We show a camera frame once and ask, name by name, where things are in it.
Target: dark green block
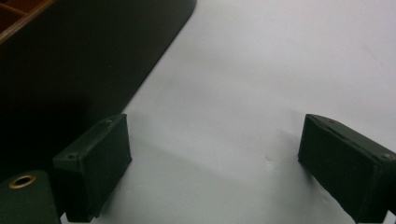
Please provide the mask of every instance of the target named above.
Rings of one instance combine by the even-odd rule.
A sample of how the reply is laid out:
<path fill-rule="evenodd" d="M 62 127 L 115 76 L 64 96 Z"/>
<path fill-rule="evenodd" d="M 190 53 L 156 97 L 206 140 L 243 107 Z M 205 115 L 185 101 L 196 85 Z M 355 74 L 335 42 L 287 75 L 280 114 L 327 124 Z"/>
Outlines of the dark green block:
<path fill-rule="evenodd" d="M 65 187 L 67 219 L 89 222 L 131 162 L 126 116 L 103 119 L 53 158 L 56 178 Z"/>
<path fill-rule="evenodd" d="M 356 222 L 393 210 L 396 154 L 347 126 L 306 115 L 299 161 Z"/>
<path fill-rule="evenodd" d="M 15 175 L 0 185 L 1 224 L 60 224 L 44 171 Z"/>

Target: white table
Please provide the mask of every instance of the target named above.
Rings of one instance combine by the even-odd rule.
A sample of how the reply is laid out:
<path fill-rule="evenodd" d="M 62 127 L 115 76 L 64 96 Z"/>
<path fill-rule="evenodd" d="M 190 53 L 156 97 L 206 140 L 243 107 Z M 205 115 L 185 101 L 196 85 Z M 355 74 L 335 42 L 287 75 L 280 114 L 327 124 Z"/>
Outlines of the white table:
<path fill-rule="evenodd" d="M 353 224 L 297 162 L 304 115 L 396 149 L 395 96 L 394 0 L 198 0 L 125 109 L 134 161 L 93 223 Z"/>

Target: white surface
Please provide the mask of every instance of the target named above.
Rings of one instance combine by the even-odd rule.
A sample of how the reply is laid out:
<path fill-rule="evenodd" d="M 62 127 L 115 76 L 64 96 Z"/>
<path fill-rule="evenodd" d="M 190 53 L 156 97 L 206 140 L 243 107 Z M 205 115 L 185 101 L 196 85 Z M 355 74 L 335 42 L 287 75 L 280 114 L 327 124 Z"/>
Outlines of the white surface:
<path fill-rule="evenodd" d="M 134 161 L 93 223 L 354 223 L 297 162 L 304 114 L 396 149 L 395 28 L 394 0 L 198 0 L 125 110 Z"/>

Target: brass grommet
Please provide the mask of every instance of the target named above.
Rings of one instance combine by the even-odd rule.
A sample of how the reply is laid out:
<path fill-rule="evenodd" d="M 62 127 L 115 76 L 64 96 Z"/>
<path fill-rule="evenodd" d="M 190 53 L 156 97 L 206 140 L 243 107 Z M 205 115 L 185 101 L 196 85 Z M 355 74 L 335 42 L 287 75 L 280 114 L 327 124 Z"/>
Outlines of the brass grommet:
<path fill-rule="evenodd" d="M 28 185 L 31 185 L 33 182 L 35 182 L 36 179 L 37 177 L 35 175 L 22 175 L 9 183 L 8 186 L 11 189 L 21 189 Z"/>

